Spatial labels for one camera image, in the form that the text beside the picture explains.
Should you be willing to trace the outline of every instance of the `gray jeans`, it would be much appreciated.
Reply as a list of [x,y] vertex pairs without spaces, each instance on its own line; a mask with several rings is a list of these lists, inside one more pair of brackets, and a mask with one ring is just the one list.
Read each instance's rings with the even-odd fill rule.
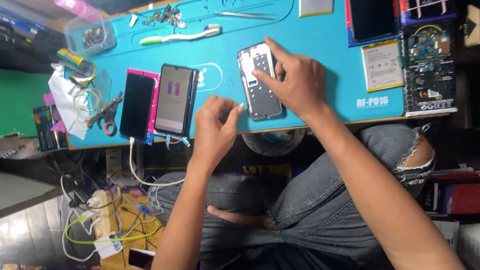
[[[370,127],[355,135],[416,196],[433,170],[433,160],[416,168],[402,168],[401,164],[412,154],[421,132],[421,128],[412,130],[401,124],[388,124]],[[169,173],[157,183],[171,183],[184,177],[184,172]],[[240,174],[210,178],[200,254],[205,268],[221,269],[238,258],[242,249],[274,243],[343,255],[359,263],[366,262],[380,250],[327,153],[284,188],[270,180]],[[148,192],[149,204],[164,226],[180,189],[181,184],[151,187]],[[280,229],[245,228],[207,213],[208,205],[231,212],[267,214]]]

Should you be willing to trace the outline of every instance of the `toothbrush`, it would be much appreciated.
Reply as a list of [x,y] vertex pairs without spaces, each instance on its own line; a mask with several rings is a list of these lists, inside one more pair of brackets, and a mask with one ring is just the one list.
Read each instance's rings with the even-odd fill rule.
[[211,37],[220,34],[222,31],[220,25],[207,25],[204,31],[193,35],[174,34],[166,37],[147,37],[140,40],[142,45],[152,45],[177,40],[193,40],[201,37]]

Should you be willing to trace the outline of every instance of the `power strip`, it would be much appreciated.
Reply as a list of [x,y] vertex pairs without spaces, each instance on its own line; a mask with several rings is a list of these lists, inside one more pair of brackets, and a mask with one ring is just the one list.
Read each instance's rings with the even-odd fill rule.
[[[107,204],[107,194],[105,190],[95,191],[92,197],[97,197],[100,199],[100,203],[98,204],[99,206]],[[100,209],[98,215],[96,215],[96,217],[93,219],[93,222],[95,222],[95,220],[97,219],[101,219],[94,226],[96,238],[99,239],[108,235],[112,231],[110,229],[110,220],[108,219],[108,207],[103,207],[102,209]]]

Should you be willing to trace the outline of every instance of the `hand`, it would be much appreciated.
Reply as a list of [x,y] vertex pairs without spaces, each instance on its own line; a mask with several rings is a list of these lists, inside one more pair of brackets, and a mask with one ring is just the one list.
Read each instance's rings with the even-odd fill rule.
[[207,207],[207,212],[225,219],[229,222],[237,223],[245,227],[257,228],[263,230],[276,231],[277,226],[268,218],[267,215],[247,215],[242,213],[231,213],[227,211],[218,210],[212,205]]
[[245,108],[229,98],[211,95],[195,113],[195,148],[192,160],[210,173],[232,148],[237,122]]
[[277,60],[276,79],[263,70],[254,70],[253,76],[265,83],[287,108],[307,122],[326,106],[325,67],[305,55],[288,53],[269,37],[265,37],[265,42]]

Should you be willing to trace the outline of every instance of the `green surface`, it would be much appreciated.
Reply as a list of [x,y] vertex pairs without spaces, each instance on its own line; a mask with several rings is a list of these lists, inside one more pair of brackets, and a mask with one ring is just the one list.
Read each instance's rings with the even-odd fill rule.
[[33,109],[45,105],[49,75],[0,70],[0,136],[37,136]]

